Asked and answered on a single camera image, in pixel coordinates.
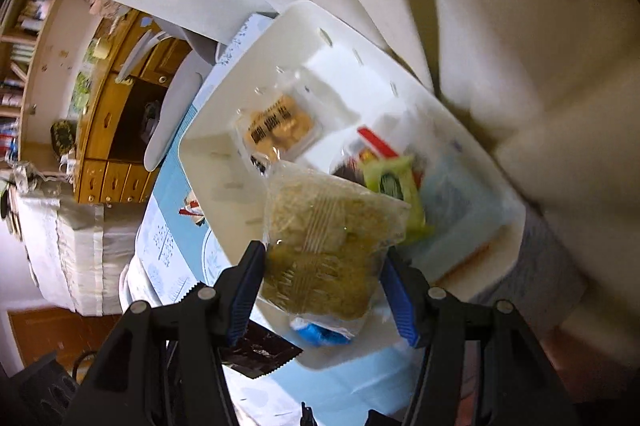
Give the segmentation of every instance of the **dark green object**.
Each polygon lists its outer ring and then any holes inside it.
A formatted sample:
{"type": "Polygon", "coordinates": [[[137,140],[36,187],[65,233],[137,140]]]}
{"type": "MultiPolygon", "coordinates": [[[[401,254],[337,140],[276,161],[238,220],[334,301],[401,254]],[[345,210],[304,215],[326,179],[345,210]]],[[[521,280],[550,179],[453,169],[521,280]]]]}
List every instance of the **dark green object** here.
{"type": "Polygon", "coordinates": [[[58,159],[76,146],[76,122],[56,121],[51,126],[51,146],[58,159]]]}

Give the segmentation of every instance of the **blue tablecloth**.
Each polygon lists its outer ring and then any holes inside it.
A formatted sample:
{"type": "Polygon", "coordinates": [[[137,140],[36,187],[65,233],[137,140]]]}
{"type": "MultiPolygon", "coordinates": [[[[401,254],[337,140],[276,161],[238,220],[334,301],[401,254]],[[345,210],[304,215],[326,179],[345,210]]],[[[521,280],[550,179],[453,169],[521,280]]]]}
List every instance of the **blue tablecloth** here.
{"type": "MultiPolygon", "coordinates": [[[[206,223],[198,227],[178,213],[191,190],[178,160],[180,138],[210,93],[270,23],[265,16],[252,15],[238,32],[180,124],[158,175],[136,254],[165,305],[204,281],[202,249],[209,233],[206,223]]],[[[255,380],[232,370],[225,374],[236,406],[261,426],[299,424],[301,401],[313,407],[319,424],[357,425],[365,423],[369,409],[389,414],[408,404],[417,379],[416,359],[415,351],[399,344],[323,371],[292,361],[255,380]]]]}

